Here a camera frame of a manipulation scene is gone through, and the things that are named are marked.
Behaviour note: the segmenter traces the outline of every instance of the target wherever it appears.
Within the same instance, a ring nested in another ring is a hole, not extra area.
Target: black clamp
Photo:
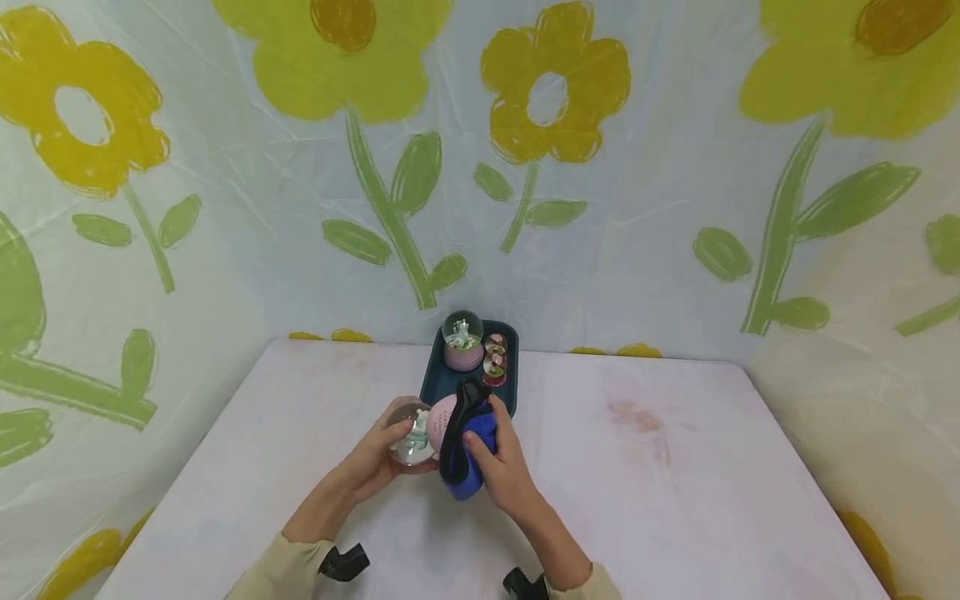
[[[350,548],[347,554],[340,554],[337,546],[330,548],[317,572],[334,581],[348,582],[356,579],[368,566],[370,559],[367,558],[363,546],[358,543]]]
[[[543,576],[541,575],[534,583],[530,583],[520,567],[510,571],[503,578],[503,588],[507,590],[511,598],[516,600],[549,600],[550,598]]]

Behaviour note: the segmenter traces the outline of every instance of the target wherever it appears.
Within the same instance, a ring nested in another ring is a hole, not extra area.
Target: beige sleeve
[[[317,570],[332,547],[332,541],[292,543],[276,534],[225,600],[310,600],[320,578]]]
[[[579,588],[556,591],[549,581],[546,582],[546,588],[550,592],[550,600],[623,600],[607,569],[600,563],[593,564],[590,578]]]

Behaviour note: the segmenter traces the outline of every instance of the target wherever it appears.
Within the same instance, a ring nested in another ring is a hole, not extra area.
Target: flower backdrop
[[[268,340],[461,307],[744,365],[960,594],[956,7],[679,6],[0,0],[0,597],[92,597]]]

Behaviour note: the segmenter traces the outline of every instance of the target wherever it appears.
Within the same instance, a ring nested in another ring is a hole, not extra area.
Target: black strap
[[[541,575],[537,581],[530,583],[520,567],[507,573],[503,578],[503,588],[511,598],[516,600],[549,600],[550,594],[546,590],[546,580]]]
[[[370,559],[367,558],[363,546],[358,543],[350,548],[347,554],[340,554],[337,546],[330,548],[317,572],[334,581],[348,582],[356,579],[368,566]]]
[[[440,446],[440,476],[447,483],[456,485],[467,479],[469,464],[464,448],[464,428],[474,417],[493,412],[487,402],[490,394],[490,387],[476,377],[457,383],[457,403],[450,413],[444,442]]]

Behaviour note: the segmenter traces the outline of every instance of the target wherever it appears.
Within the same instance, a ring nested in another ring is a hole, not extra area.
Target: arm
[[[493,503],[514,520],[537,553],[550,597],[619,600],[620,592],[607,571],[590,561],[537,490],[507,407],[496,396],[490,396],[490,403],[496,416],[496,454],[472,432],[464,436],[464,443],[483,471]]]
[[[419,474],[436,462],[405,467],[390,457],[390,446],[413,427],[402,421],[385,427],[403,403],[394,400],[359,444],[303,499],[263,555],[233,586],[226,600],[310,600],[317,571],[350,512],[401,473]]]

